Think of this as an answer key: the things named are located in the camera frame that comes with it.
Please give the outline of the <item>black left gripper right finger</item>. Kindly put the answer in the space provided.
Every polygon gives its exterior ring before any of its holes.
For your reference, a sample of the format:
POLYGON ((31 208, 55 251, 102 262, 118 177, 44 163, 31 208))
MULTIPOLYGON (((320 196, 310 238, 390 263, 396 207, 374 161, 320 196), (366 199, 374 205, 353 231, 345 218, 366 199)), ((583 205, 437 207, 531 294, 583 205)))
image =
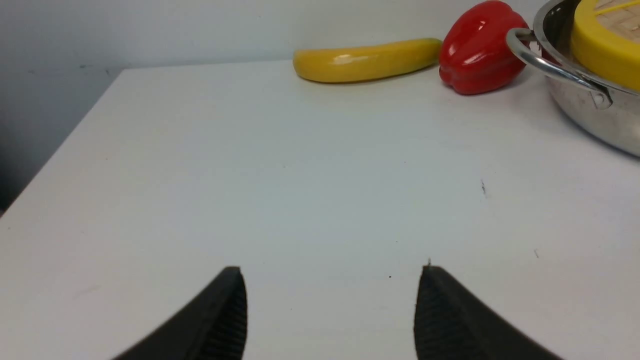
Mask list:
POLYGON ((414 306, 419 360, 558 360, 440 266, 425 265, 414 306))

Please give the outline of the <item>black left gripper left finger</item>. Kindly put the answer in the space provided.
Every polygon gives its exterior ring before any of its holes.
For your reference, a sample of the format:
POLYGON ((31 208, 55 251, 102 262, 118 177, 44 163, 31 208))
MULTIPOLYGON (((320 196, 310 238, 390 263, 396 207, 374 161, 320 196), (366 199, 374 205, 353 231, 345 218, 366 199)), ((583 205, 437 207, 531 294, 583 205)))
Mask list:
POLYGON ((242 271, 227 266, 169 320, 118 360, 241 360, 249 328, 242 271))

